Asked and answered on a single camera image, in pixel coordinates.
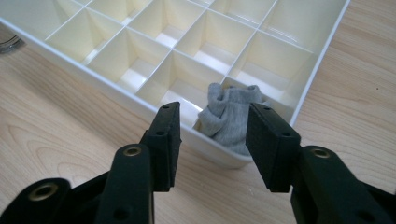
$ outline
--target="light wood tabletop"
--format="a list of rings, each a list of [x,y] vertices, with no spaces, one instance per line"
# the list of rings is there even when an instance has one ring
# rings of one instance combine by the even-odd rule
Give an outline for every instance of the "light wood tabletop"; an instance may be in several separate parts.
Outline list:
[[[149,123],[24,46],[0,55],[0,212],[48,177],[75,187],[106,172]],[[396,2],[352,0],[294,125],[361,181],[396,190]],[[176,186],[155,193],[157,223],[295,223],[254,163],[225,170],[182,144]]]

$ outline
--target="plastic tray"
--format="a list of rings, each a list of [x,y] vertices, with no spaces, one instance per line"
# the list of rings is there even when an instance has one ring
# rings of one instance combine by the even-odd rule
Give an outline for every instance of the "plastic tray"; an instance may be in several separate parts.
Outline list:
[[[258,85],[292,125],[348,3],[3,0],[0,22],[147,121],[160,105],[180,101],[183,142],[238,168],[251,157],[199,132],[208,85]]]

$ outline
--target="wooden table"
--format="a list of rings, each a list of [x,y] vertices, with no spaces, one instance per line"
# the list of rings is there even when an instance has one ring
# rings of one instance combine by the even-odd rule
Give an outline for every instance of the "wooden table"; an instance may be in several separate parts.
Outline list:
[[[148,128],[25,46],[0,56],[0,211],[37,180],[73,187],[109,169]],[[352,0],[294,126],[302,145],[338,153],[355,176],[396,188],[396,3]],[[293,223],[254,164],[224,170],[182,145],[176,187],[155,193],[157,223]]]

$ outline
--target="compartment organizer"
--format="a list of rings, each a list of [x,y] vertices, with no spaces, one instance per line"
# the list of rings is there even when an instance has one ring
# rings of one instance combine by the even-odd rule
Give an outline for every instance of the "compartment organizer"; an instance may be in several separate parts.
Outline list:
[[[4,0],[0,22],[70,74],[152,120],[180,101],[182,140],[238,168],[199,132],[207,88],[258,85],[290,125],[349,0]]]

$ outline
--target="gray cloth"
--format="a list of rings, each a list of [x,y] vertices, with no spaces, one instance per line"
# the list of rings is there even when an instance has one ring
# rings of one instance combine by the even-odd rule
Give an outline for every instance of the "gray cloth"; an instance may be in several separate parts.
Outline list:
[[[219,83],[212,83],[207,98],[207,108],[198,114],[200,132],[233,152],[250,155],[245,145],[248,109],[250,103],[262,102],[259,87],[231,87],[223,90]]]

